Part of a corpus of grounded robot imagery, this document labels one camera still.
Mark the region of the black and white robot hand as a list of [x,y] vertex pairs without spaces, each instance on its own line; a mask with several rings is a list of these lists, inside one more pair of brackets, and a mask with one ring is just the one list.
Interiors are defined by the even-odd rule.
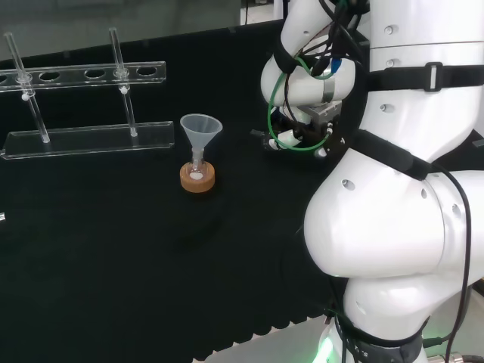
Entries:
[[250,135],[258,138],[267,151],[288,150],[298,154],[313,153],[317,159],[327,156],[326,144],[333,132],[332,122],[321,123],[300,109],[289,111],[286,106],[273,107],[270,113],[270,131],[252,129]]

